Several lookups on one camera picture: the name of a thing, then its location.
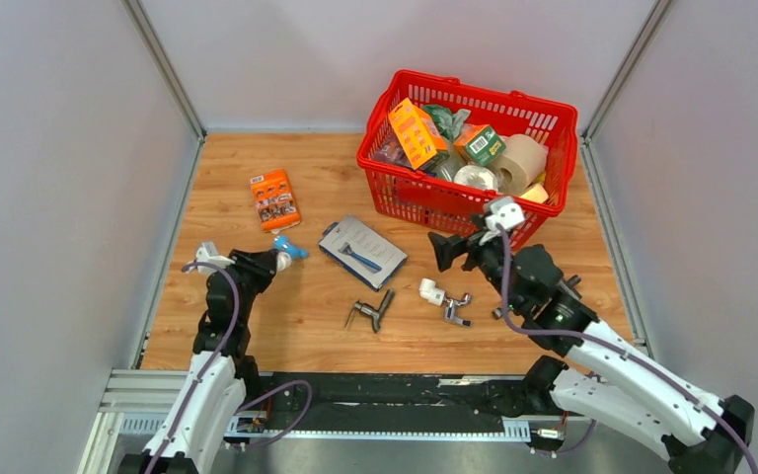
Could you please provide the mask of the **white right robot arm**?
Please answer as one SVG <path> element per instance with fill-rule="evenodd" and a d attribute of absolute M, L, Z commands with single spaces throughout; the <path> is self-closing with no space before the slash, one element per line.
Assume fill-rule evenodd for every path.
<path fill-rule="evenodd" d="M 513 252 L 504 229 L 428 239 L 440 271 L 464 257 L 464 271 L 480 271 L 498 290 L 507 326 L 549 351 L 523 387 L 531 410 L 587 416 L 649 448 L 674 473 L 734 473 L 742 462 L 758 472 L 753 405 L 704 390 L 629 344 L 582 302 L 543 246 Z"/>

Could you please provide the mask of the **blue plastic water faucet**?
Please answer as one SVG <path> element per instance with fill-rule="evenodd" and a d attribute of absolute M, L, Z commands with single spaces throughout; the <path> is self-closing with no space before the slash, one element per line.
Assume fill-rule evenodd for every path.
<path fill-rule="evenodd" d="M 306 249 L 297 246 L 285 235 L 278 234 L 273 239 L 272 247 L 278 252 L 285 253 L 292 260 L 305 260 L 309 257 Z"/>

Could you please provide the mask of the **white plastic pipe elbow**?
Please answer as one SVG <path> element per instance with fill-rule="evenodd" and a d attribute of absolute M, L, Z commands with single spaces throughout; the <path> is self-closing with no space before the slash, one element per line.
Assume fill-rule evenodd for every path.
<path fill-rule="evenodd" d="M 293 263 L 292 257 L 286 252 L 278 252 L 276 256 L 276 271 L 278 273 L 288 269 Z"/>

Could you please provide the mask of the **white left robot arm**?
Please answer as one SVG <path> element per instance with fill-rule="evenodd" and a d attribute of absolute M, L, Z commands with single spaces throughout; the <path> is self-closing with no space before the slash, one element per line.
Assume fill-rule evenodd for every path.
<path fill-rule="evenodd" d="M 210 242 L 182 267 L 207 275 L 206 309 L 193 342 L 183 387 L 158 431 L 138 454 L 126 454 L 118 473 L 208 473 L 236 409 L 256 406 L 263 394 L 255 360 L 247 355 L 254 300 L 291 259 L 276 249 L 233 250 Z"/>

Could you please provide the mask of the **white pipe elbow second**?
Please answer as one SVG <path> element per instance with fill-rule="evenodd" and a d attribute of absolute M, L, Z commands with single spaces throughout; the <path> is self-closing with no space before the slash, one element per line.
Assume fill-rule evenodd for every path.
<path fill-rule="evenodd" d="M 442 306 L 445 300 L 445 290 L 438 287 L 436 282 L 429 278 L 423 278 L 418 287 L 419 296 L 429 304 Z"/>

